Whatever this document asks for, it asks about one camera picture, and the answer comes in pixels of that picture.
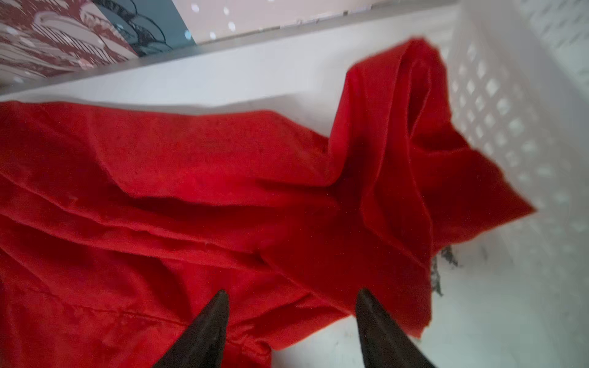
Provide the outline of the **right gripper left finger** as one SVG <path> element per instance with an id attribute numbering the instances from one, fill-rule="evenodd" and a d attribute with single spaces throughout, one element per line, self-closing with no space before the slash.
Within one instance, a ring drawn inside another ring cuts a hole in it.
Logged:
<path id="1" fill-rule="evenodd" d="M 229 296 L 220 290 L 153 367 L 221 367 L 228 322 Z"/>

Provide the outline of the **red shorts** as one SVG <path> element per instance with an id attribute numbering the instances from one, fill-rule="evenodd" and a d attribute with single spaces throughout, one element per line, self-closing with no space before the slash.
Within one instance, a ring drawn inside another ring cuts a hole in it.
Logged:
<path id="1" fill-rule="evenodd" d="M 433 257 L 534 212 L 452 125 L 423 39 L 345 78 L 322 136 L 269 111 L 1 105 L 1 365 L 151 367 L 220 290 L 268 367 L 367 288 L 409 335 Z"/>

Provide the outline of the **white plastic basket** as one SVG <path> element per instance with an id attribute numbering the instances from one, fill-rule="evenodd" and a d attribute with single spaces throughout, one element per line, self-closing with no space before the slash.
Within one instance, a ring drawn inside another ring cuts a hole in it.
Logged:
<path id="1" fill-rule="evenodd" d="M 455 126 L 534 207 L 435 263 L 443 367 L 588 365 L 588 4 L 460 1 Z"/>

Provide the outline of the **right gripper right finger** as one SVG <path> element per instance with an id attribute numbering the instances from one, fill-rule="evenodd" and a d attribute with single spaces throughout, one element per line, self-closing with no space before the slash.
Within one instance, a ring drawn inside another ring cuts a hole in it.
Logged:
<path id="1" fill-rule="evenodd" d="M 366 288 L 357 295 L 356 319 L 366 368 L 434 368 Z"/>

